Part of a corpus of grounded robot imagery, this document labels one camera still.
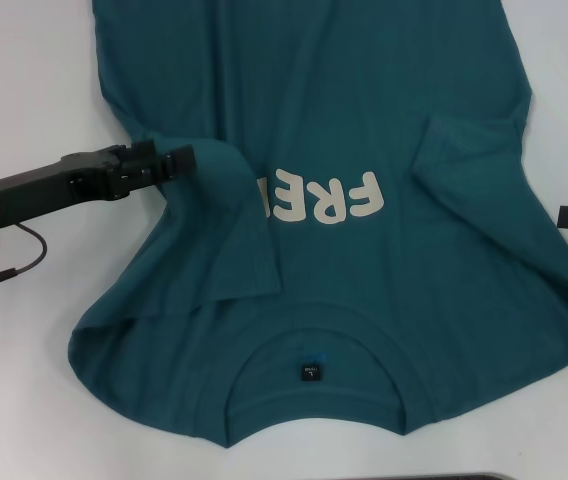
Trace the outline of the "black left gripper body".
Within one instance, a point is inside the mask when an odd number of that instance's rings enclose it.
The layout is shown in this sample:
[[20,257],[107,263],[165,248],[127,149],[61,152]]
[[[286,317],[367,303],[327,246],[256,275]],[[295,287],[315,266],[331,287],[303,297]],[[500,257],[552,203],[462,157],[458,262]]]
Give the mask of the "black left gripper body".
[[58,162],[0,179],[0,228],[81,203],[107,200],[109,175],[123,145],[78,152]]

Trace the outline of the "teal t-shirt with FREE print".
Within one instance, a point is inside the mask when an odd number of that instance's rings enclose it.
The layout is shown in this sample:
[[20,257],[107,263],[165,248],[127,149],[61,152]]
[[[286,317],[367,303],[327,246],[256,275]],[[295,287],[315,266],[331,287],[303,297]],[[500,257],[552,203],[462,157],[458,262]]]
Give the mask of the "teal t-shirt with FREE print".
[[229,447],[405,435],[568,366],[568,245],[529,187],[501,0],[93,0],[102,94],[194,150],[68,347],[117,413]]

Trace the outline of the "black flat panel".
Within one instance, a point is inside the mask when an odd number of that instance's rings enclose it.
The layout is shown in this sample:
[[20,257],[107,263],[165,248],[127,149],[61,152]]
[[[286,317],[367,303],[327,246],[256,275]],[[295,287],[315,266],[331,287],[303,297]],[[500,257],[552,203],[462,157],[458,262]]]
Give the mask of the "black flat panel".
[[515,480],[508,476],[498,475],[498,474],[488,474],[488,473],[477,473],[477,474],[449,474],[449,475],[433,475],[424,476],[415,480]]

